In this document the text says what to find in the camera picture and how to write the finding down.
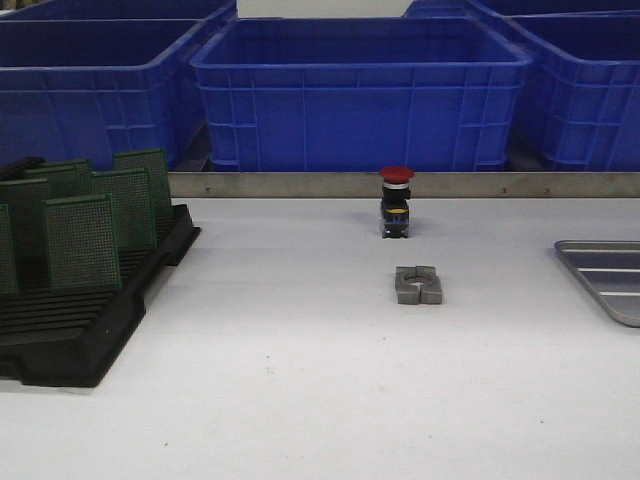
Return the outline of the green perforated circuit board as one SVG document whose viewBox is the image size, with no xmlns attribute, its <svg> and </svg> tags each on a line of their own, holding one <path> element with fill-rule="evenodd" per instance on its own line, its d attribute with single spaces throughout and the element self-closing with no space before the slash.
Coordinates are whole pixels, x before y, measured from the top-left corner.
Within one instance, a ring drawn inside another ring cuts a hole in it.
<svg viewBox="0 0 640 480">
<path fill-rule="evenodd" d="M 144 169 L 95 172 L 91 192 L 111 196 L 118 248 L 133 250 L 157 246 L 155 209 Z"/>
<path fill-rule="evenodd" d="M 168 160 L 164 148 L 129 150 L 112 155 L 115 169 L 144 169 L 148 177 L 149 192 L 158 218 L 173 216 L 168 180 Z"/>
<path fill-rule="evenodd" d="M 122 285 L 113 202 L 85 195 L 42 203 L 52 289 L 118 289 Z"/>
</svg>

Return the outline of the green board behind left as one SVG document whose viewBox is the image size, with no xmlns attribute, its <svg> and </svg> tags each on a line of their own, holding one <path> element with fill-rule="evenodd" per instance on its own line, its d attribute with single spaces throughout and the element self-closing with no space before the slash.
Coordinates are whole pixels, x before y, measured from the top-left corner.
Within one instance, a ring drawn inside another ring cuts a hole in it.
<svg viewBox="0 0 640 480">
<path fill-rule="evenodd" d="M 44 162 L 24 171 L 24 177 L 27 179 L 43 178 L 48 180 L 56 197 L 90 194 L 91 174 L 92 165 L 88 158 Z"/>
</svg>

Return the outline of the black slotted board rack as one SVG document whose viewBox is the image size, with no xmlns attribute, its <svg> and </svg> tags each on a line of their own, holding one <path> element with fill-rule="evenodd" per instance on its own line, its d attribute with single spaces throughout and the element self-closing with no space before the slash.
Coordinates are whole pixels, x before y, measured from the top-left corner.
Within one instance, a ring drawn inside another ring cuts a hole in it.
<svg viewBox="0 0 640 480">
<path fill-rule="evenodd" d="M 48 162 L 26 157 L 1 170 L 1 182 Z M 120 288 L 54 290 L 44 257 L 18 258 L 19 292 L 1 296 L 1 374 L 25 385 L 93 387 L 100 383 L 145 315 L 144 295 L 161 271 L 178 265 L 197 238 L 184 205 L 155 213 L 157 246 L 118 248 Z"/>
</svg>

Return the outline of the silver metal tray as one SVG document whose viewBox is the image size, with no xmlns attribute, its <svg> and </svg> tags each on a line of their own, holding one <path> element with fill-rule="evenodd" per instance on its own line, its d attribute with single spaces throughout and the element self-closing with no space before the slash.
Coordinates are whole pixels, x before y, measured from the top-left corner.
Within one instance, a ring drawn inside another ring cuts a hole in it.
<svg viewBox="0 0 640 480">
<path fill-rule="evenodd" d="M 555 251 L 608 315 L 639 327 L 639 242 L 561 240 Z"/>
</svg>

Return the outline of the dark green board left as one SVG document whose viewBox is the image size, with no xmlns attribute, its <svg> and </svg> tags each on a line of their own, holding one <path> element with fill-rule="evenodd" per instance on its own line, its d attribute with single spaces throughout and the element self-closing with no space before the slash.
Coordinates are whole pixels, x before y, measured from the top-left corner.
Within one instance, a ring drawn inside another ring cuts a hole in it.
<svg viewBox="0 0 640 480">
<path fill-rule="evenodd" d="M 1 203 L 8 206 L 18 258 L 45 256 L 42 203 L 52 195 L 51 185 L 44 178 L 1 182 Z"/>
</svg>

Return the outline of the green board at left edge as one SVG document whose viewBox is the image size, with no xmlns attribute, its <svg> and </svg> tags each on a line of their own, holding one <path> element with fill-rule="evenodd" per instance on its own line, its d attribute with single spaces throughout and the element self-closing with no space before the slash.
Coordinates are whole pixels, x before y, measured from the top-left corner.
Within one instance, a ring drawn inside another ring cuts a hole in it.
<svg viewBox="0 0 640 480">
<path fill-rule="evenodd" d="M 14 256 L 13 236 L 8 206 L 1 205 L 1 296 L 13 296 L 19 292 L 17 268 Z"/>
</svg>

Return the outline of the red emergency stop button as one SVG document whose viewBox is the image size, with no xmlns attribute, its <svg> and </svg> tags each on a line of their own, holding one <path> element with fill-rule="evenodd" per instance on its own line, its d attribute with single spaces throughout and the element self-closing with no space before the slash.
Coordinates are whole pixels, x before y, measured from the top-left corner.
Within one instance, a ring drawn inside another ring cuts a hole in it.
<svg viewBox="0 0 640 480">
<path fill-rule="evenodd" d="M 383 238 L 407 238 L 410 225 L 410 180 L 415 172 L 406 166 L 386 166 L 379 171 L 379 175 L 383 179 L 381 235 Z"/>
</svg>

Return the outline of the grey split clamp block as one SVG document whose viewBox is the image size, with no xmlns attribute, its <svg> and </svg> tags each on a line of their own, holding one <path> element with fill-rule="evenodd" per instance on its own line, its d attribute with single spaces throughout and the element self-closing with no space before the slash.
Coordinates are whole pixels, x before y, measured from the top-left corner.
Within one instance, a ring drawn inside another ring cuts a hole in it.
<svg viewBox="0 0 640 480">
<path fill-rule="evenodd" d="M 395 272 L 397 302 L 402 305 L 440 305 L 443 291 L 433 266 L 397 266 Z"/>
</svg>

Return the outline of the centre blue plastic crate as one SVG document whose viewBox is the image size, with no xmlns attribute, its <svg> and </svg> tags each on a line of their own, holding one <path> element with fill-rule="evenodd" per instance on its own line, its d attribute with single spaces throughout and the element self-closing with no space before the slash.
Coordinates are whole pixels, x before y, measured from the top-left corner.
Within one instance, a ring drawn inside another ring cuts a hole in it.
<svg viewBox="0 0 640 480">
<path fill-rule="evenodd" d="M 528 57 L 472 18 L 241 19 L 192 58 L 239 172 L 498 170 Z"/>
</svg>

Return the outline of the blue plastic crate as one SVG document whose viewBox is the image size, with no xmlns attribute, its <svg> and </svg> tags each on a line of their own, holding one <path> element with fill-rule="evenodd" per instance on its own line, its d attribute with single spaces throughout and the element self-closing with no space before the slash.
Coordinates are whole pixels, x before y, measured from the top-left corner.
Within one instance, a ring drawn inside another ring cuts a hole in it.
<svg viewBox="0 0 640 480">
<path fill-rule="evenodd" d="M 239 172 L 498 170 L 528 57 L 472 18 L 241 19 L 192 58 Z"/>
<path fill-rule="evenodd" d="M 1 23 L 1 162 L 163 148 L 175 166 L 205 119 L 192 56 L 208 37 L 192 19 Z"/>
<path fill-rule="evenodd" d="M 638 171 L 638 15 L 506 23 L 532 59 L 514 113 L 518 138 L 551 170 Z"/>
</svg>

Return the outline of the white panel behind crates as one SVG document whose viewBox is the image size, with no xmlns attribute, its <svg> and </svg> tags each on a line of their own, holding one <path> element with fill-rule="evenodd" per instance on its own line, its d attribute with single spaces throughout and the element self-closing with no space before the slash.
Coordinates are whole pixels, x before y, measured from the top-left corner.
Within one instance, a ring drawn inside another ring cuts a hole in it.
<svg viewBox="0 0 640 480">
<path fill-rule="evenodd" d="M 237 0 L 239 18 L 400 17 L 410 0 Z"/>
</svg>

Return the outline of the far right blue crate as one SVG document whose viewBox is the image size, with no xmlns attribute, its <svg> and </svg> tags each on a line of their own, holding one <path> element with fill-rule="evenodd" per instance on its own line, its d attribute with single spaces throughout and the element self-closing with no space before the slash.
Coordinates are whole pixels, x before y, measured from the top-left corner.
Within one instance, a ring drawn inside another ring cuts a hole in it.
<svg viewBox="0 0 640 480">
<path fill-rule="evenodd" d="M 490 18 L 555 15 L 638 13 L 635 0 L 487 0 L 487 1 L 412 1 L 405 17 L 485 15 Z"/>
</svg>

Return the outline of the left blue plastic crate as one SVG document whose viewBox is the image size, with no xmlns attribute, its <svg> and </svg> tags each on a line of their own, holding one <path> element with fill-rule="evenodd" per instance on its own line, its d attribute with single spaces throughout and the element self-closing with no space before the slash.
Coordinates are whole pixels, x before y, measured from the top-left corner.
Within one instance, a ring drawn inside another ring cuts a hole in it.
<svg viewBox="0 0 640 480">
<path fill-rule="evenodd" d="M 192 19 L 1 23 L 1 162 L 163 148 L 175 166 L 205 119 L 192 56 L 208 37 Z"/>
</svg>

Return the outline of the right blue plastic crate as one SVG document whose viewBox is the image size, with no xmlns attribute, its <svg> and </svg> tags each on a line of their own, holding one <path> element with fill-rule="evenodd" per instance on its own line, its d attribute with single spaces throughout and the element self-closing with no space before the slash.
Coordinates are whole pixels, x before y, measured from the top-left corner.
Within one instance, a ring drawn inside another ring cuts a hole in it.
<svg viewBox="0 0 640 480">
<path fill-rule="evenodd" d="M 514 113 L 518 138 L 551 170 L 638 171 L 638 15 L 506 23 L 532 59 Z"/>
</svg>

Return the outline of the far left blue crate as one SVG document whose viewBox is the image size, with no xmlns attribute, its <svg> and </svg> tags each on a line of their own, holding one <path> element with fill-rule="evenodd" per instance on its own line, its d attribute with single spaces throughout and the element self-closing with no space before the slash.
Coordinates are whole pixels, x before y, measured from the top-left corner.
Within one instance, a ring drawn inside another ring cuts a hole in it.
<svg viewBox="0 0 640 480">
<path fill-rule="evenodd" d="M 2 20 L 207 19 L 236 11 L 235 1 L 43 1 Z"/>
</svg>

